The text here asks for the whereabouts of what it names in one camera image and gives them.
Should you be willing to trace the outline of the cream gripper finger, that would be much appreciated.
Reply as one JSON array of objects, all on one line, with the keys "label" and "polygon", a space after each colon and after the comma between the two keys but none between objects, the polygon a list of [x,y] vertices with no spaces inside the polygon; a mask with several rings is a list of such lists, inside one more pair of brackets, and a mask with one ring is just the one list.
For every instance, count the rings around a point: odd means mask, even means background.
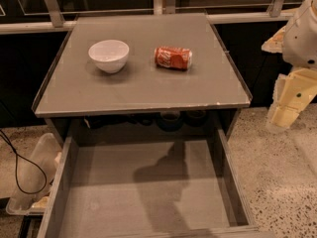
[{"label": "cream gripper finger", "polygon": [[271,133],[285,131],[316,96],[316,69],[295,67],[288,75],[280,74],[274,85],[266,128]]},{"label": "cream gripper finger", "polygon": [[283,52],[284,34],[285,27],[282,27],[272,37],[263,43],[262,50],[272,54],[281,54]]}]

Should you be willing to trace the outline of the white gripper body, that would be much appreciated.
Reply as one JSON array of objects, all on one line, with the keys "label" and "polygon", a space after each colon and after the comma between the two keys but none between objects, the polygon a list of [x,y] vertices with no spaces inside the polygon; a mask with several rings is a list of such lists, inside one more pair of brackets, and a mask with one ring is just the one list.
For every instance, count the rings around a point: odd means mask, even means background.
[{"label": "white gripper body", "polygon": [[293,66],[317,68],[317,0],[304,0],[287,22],[282,56]]}]

